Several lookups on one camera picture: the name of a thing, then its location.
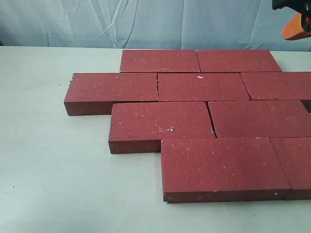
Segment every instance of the white table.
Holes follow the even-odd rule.
[[[273,52],[311,71],[309,52]],[[305,233],[311,201],[166,204],[160,154],[112,155],[110,116],[67,116],[74,72],[121,50],[0,47],[0,233]]]

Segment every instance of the brick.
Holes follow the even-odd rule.
[[[214,137],[205,102],[113,105],[111,153],[160,152],[161,139]]]
[[[76,73],[65,97],[68,115],[109,115],[118,102],[158,101],[155,73]]]
[[[159,101],[249,100],[238,73],[158,74]]]
[[[298,100],[209,102],[217,137],[311,137],[311,117]]]
[[[167,139],[161,150],[169,203],[280,200],[291,189],[268,138]]]
[[[311,72],[241,73],[252,100],[302,100],[311,112]]]
[[[311,138],[271,138],[292,191],[285,200],[311,199]]]
[[[124,50],[121,72],[200,72],[195,50]]]
[[[268,50],[199,50],[201,72],[280,72]]]

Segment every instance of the paver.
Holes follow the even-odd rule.
[[[201,72],[280,72],[268,50],[199,50]]]
[[[311,117],[298,100],[211,101],[216,136],[311,137]]]
[[[301,100],[311,112],[311,72],[241,73],[252,100]]]
[[[65,97],[68,115],[109,115],[117,102],[158,101],[156,73],[76,73]]]
[[[205,102],[114,104],[111,153],[160,152],[166,138],[213,138]]]
[[[195,50],[124,50],[121,72],[200,72]]]
[[[249,100],[238,73],[158,74],[159,101]]]
[[[311,199],[311,138],[271,138],[292,191],[285,200]]]
[[[161,150],[169,203],[280,200],[291,189],[268,138],[166,139]]]

